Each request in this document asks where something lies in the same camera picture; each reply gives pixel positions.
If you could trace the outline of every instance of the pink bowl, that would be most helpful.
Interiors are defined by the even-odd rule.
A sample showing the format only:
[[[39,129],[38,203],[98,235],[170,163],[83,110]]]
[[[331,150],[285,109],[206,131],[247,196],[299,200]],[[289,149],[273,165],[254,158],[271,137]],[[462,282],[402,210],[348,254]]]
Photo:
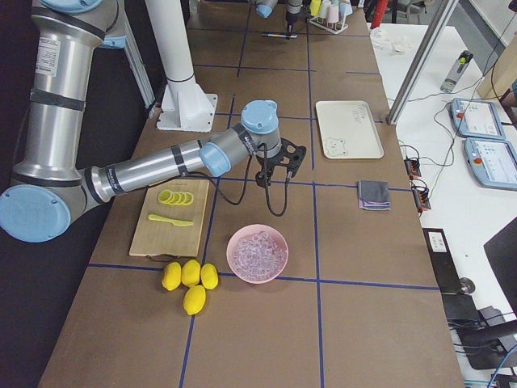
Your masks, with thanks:
[[[254,224],[235,232],[228,242],[226,259],[235,275],[258,285],[282,273],[288,253],[288,244],[278,230]]]

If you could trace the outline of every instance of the white mounting base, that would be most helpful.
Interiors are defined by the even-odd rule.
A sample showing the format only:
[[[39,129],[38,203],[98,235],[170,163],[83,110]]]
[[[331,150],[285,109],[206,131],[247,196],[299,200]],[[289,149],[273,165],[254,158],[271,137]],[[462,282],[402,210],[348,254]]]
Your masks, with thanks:
[[[178,93],[178,106],[170,92],[165,89],[162,101],[162,114],[157,128],[165,131],[210,132],[217,106],[217,95],[205,94],[201,87],[195,85],[194,98]]]

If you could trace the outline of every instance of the wooden cutting board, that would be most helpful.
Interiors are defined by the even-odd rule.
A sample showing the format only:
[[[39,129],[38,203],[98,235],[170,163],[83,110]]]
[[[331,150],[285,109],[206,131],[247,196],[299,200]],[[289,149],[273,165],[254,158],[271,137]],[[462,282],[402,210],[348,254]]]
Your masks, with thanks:
[[[165,189],[173,192],[191,192],[194,194],[194,201],[188,206],[161,204],[158,201],[158,195]],[[206,179],[175,179],[149,188],[138,218],[129,254],[131,256],[168,254],[197,257],[207,195],[208,181]],[[193,221],[194,225],[173,226],[169,222],[150,221],[148,219],[150,214]]]

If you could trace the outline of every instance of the white table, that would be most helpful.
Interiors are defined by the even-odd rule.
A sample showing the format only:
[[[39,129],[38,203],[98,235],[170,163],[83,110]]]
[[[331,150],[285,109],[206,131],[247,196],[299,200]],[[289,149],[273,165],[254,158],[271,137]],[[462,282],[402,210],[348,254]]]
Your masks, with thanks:
[[[390,104],[397,96],[426,29],[427,26],[383,24],[380,27],[380,38],[372,38]],[[395,51],[393,43],[402,52]],[[464,49],[467,48],[456,29],[446,27],[410,99],[440,93],[442,81]],[[480,63],[471,63],[454,91],[472,86],[481,78],[480,67],[485,67],[486,58],[474,58],[474,62],[476,60]],[[475,93],[475,87],[470,87],[457,94],[442,94],[409,102],[397,122],[397,136],[401,143],[415,147],[421,157],[427,156],[443,163],[452,138],[433,121],[433,116],[455,97],[471,99],[479,96]],[[506,113],[497,105],[501,120],[508,122]],[[447,110],[436,118],[454,134]],[[517,146],[515,129],[504,129],[506,139]],[[442,170],[432,192],[432,210],[422,214],[421,224],[424,228],[444,230],[459,276],[468,277],[477,287],[472,295],[476,307],[482,309],[493,306],[506,313],[511,308],[492,272],[483,245],[517,217],[517,192],[483,188],[474,179],[467,164],[463,143],[461,137],[456,137],[452,147],[456,158],[451,167],[442,170],[427,160],[421,161],[422,180],[430,188],[435,185]],[[413,150],[402,149],[403,154],[406,152],[410,157],[416,156]],[[513,318],[513,315],[506,316],[506,320]],[[458,359],[465,379],[490,379],[490,371],[473,370],[466,357],[459,356]]]

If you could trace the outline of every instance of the gray cloth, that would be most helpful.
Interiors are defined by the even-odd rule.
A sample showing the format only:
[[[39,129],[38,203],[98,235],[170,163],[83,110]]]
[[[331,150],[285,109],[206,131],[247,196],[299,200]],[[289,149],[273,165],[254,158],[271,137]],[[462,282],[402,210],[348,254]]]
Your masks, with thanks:
[[[388,182],[360,180],[357,183],[359,207],[366,210],[390,210],[391,196]]]

